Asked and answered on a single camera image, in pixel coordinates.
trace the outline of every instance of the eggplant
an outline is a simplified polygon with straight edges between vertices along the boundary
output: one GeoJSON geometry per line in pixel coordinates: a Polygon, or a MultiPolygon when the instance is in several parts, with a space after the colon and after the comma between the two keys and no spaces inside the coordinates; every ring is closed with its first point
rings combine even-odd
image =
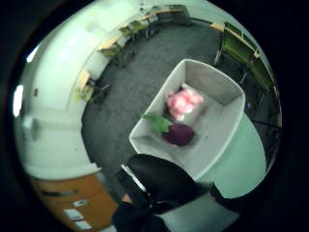
{"type": "Polygon", "coordinates": [[[142,118],[152,122],[154,130],[159,133],[165,141],[179,147],[188,144],[195,134],[190,126],[186,124],[172,123],[161,116],[144,114],[142,118]]]}

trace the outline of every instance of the wall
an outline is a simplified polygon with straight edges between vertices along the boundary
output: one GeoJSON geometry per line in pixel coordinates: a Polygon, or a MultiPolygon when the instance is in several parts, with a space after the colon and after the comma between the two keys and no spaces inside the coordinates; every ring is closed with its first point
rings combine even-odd
{"type": "MultiPolygon", "coordinates": [[[[17,143],[23,150],[21,160],[33,175],[41,173],[48,179],[45,170],[49,169],[51,179],[61,179],[66,174],[57,176],[52,170],[63,168],[69,173],[75,167],[91,165],[80,133],[86,102],[74,100],[73,93],[82,70],[98,78],[107,65],[108,59],[97,52],[98,45],[120,33],[116,27],[138,13],[134,1],[96,1],[68,18],[41,42],[20,81],[25,85],[24,114],[35,120],[36,137],[20,136],[17,143]]],[[[15,123],[20,134],[20,118],[15,123]]]]}

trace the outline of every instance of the pink stuffed toy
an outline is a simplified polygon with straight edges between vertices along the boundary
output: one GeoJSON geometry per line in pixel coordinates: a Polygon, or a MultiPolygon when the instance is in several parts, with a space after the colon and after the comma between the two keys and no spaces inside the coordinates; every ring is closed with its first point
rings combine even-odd
{"type": "Polygon", "coordinates": [[[179,92],[168,95],[167,106],[170,114],[177,121],[182,121],[185,114],[191,113],[195,106],[203,101],[203,97],[198,93],[182,88],[179,92]]]}

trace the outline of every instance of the green leaf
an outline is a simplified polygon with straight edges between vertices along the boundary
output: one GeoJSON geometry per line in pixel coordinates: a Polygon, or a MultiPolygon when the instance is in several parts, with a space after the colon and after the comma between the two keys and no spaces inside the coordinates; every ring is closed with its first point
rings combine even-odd
{"type": "Polygon", "coordinates": [[[169,126],[173,124],[168,119],[161,117],[161,116],[156,116],[153,114],[144,114],[142,115],[142,118],[147,119],[150,122],[152,122],[154,126],[154,130],[158,133],[168,132],[169,126]]]}

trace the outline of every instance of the wooden cabinet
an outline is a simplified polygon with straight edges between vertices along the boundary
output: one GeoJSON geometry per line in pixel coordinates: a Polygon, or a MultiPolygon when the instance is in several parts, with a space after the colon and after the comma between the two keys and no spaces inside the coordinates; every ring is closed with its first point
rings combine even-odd
{"type": "Polygon", "coordinates": [[[42,203],[71,230],[95,232],[111,224],[117,204],[96,174],[65,181],[31,182],[42,203]],[[91,228],[83,230],[77,225],[85,225],[85,221],[91,228]]]}

